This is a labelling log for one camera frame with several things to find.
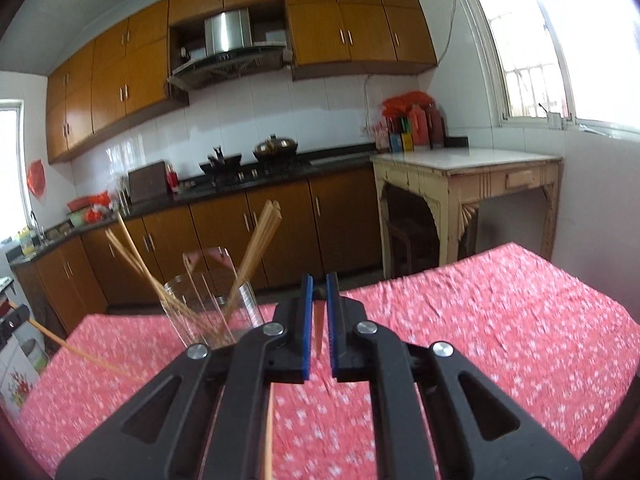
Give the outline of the wooden cabinets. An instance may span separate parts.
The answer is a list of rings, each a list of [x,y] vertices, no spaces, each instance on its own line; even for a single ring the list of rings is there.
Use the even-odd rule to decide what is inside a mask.
[[[380,267],[378,204],[370,162],[319,169],[308,176],[248,190],[155,206],[123,224],[115,221],[58,240],[30,258],[10,262],[37,320],[69,334],[91,313],[158,304],[149,284],[124,263],[105,232],[130,233],[154,278],[183,274],[189,250],[227,249],[241,262],[267,200],[283,220],[250,281],[255,290],[293,286],[304,274],[358,274]]]
[[[415,75],[436,63],[419,0],[160,0],[49,76],[47,155],[68,162],[192,91],[284,64],[306,79]]]

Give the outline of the stacked bowls with red bag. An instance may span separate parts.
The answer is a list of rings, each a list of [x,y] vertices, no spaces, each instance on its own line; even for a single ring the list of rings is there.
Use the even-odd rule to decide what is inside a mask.
[[[67,218],[74,228],[99,222],[111,212],[111,203],[107,191],[75,198],[66,204]]]

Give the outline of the red plastic bag on table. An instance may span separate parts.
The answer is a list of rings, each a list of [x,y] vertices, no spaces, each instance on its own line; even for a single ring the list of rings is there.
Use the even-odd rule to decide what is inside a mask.
[[[425,92],[409,91],[386,99],[382,103],[382,115],[386,118],[407,116],[415,105],[427,108],[435,103],[435,99]]]

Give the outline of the yellow dish soap bottle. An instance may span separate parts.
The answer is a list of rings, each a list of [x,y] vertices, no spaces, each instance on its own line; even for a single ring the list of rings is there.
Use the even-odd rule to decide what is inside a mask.
[[[28,226],[18,232],[18,241],[20,242],[23,256],[29,256],[35,252],[35,245],[32,240],[32,230],[29,229]]]

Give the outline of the red bottle on counter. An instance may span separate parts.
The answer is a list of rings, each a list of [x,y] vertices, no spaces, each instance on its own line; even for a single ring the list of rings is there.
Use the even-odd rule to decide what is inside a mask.
[[[171,164],[168,164],[166,166],[166,178],[171,192],[177,193],[179,188],[179,179],[174,167],[171,166]]]

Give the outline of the white floral appliance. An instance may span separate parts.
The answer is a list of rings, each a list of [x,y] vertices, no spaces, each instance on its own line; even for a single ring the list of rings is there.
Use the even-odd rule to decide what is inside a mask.
[[[11,300],[14,279],[1,278],[1,304]],[[17,420],[40,375],[48,364],[41,334],[24,324],[1,350],[1,408],[9,419]]]

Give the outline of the red hanging wall ornament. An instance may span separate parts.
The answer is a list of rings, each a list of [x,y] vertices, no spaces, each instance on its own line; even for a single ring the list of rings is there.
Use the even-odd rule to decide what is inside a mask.
[[[46,192],[46,172],[41,159],[31,162],[26,171],[27,188],[35,198],[41,198]]]

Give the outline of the left window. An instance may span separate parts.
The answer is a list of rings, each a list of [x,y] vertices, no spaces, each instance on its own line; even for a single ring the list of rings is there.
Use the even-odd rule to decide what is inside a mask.
[[[1,243],[12,238],[26,226],[21,159],[22,104],[1,101]]]

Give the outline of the red oil jugs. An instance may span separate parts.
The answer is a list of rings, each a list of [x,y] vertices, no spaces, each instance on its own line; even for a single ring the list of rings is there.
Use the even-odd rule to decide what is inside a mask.
[[[435,105],[420,106],[416,103],[408,113],[412,143],[422,148],[442,148],[445,144],[445,127],[442,114]]]

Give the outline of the right window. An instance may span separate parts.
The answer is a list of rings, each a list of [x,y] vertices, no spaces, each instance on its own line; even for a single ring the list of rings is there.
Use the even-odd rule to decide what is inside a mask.
[[[639,133],[636,0],[462,0],[499,120]]]

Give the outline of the cream wooden side table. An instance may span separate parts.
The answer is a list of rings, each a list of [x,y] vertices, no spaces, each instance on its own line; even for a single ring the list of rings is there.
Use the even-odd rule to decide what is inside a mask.
[[[442,148],[371,157],[382,244],[383,275],[392,276],[386,185],[427,203],[439,239],[440,266],[458,260],[459,242],[485,200],[540,188],[547,202],[540,255],[552,258],[563,159],[493,148]]]

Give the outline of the steel range hood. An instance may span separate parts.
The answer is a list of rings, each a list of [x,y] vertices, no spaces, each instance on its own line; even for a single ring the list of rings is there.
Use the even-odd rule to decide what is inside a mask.
[[[280,70],[292,58],[281,1],[220,11],[169,29],[168,82],[186,92]]]

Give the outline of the dark wooden cutting board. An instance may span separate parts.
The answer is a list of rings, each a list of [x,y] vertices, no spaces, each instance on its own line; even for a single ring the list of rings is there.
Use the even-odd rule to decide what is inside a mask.
[[[166,162],[160,160],[151,165],[130,171],[128,174],[129,196],[133,205],[168,196]]]

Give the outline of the black countertop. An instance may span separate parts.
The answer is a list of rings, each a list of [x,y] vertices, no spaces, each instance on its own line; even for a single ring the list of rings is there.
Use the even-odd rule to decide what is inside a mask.
[[[211,177],[189,181],[186,192],[134,207],[130,220],[144,223],[151,255],[160,270],[169,242],[157,222],[164,212],[191,214],[190,237],[201,244],[224,245],[241,257],[266,200],[282,208],[283,220],[262,258],[267,281],[274,287],[308,272],[350,273],[378,268],[382,244],[378,200],[371,157],[372,144],[356,144],[296,155],[309,162],[297,174],[230,186]]]

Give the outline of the black wok on stove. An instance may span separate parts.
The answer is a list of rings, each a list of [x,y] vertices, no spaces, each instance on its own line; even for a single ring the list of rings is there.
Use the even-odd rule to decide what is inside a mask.
[[[234,174],[241,168],[241,154],[225,155],[220,146],[213,149],[213,153],[207,156],[206,162],[200,163],[204,174],[216,177],[223,174]]]

